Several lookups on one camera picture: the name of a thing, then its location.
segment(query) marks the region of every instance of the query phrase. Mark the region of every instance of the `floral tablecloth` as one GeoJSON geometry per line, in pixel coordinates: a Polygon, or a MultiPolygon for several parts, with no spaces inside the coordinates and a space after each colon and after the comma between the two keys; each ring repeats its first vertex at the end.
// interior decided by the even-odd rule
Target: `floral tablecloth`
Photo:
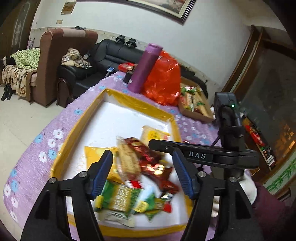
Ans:
{"type": "MultiPolygon", "coordinates": [[[[8,212],[21,228],[24,227],[38,195],[49,179],[51,166],[64,140],[82,113],[105,88],[121,91],[173,114],[183,141],[210,145],[216,139],[218,129],[213,124],[203,124],[187,118],[180,114],[177,107],[162,106],[141,94],[130,92],[126,84],[122,82],[124,75],[123,72],[117,72],[89,88],[86,93],[53,119],[22,154],[11,171],[3,193],[4,204],[8,212]]],[[[205,171],[210,172],[210,168],[206,167],[205,171]]],[[[71,226],[70,229],[72,238],[79,240],[76,228],[71,226]]],[[[170,234],[163,236],[162,240],[180,240],[181,235],[182,232],[170,234]]],[[[208,233],[207,239],[212,236],[213,231],[208,233]]]]}

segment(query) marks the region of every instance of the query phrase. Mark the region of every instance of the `purple thermos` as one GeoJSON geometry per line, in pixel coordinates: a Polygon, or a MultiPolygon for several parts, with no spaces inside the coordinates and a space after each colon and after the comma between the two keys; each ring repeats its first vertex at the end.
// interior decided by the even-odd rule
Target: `purple thermos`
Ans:
{"type": "Polygon", "coordinates": [[[130,91],[141,93],[143,84],[150,74],[162,49],[162,47],[156,44],[148,44],[128,84],[128,89],[130,91]]]}

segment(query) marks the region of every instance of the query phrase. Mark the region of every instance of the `brown sofa back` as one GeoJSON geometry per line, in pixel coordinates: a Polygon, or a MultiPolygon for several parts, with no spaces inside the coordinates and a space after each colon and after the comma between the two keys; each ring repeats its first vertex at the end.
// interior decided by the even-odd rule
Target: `brown sofa back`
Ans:
{"type": "Polygon", "coordinates": [[[40,39],[40,58],[36,86],[31,88],[33,100],[43,106],[57,98],[57,68],[69,48],[81,56],[96,43],[98,33],[90,30],[57,28],[46,31],[40,39]]]}

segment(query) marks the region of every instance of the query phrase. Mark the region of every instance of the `screw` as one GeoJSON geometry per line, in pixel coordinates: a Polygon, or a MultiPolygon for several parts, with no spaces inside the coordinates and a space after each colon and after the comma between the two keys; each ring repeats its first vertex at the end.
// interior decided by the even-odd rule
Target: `screw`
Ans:
{"type": "Polygon", "coordinates": [[[205,177],[207,174],[205,172],[201,171],[201,172],[198,172],[198,175],[200,177],[205,177]]]}
{"type": "Polygon", "coordinates": [[[48,180],[48,182],[51,183],[51,184],[53,184],[53,183],[55,183],[56,180],[57,180],[57,179],[56,179],[55,177],[52,177],[52,178],[50,178],[50,179],[48,180]]]}
{"type": "Polygon", "coordinates": [[[231,181],[232,183],[235,183],[237,181],[237,179],[235,177],[230,177],[229,181],[231,181]]]}
{"type": "Polygon", "coordinates": [[[86,177],[87,176],[87,172],[81,172],[79,173],[79,177],[86,177]]]}

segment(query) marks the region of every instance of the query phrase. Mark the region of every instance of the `hand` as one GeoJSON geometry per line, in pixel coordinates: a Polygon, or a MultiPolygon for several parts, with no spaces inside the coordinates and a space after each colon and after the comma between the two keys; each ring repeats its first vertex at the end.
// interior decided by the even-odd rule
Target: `hand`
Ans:
{"type": "MultiPolygon", "coordinates": [[[[249,201],[251,204],[255,202],[255,199],[257,197],[257,188],[255,186],[255,183],[253,182],[252,178],[244,172],[243,179],[239,182],[242,189],[244,190],[245,194],[247,195],[249,201]]],[[[220,196],[214,196],[213,201],[213,208],[212,208],[212,217],[215,218],[218,216],[218,210],[219,210],[219,200],[220,196]]]]}

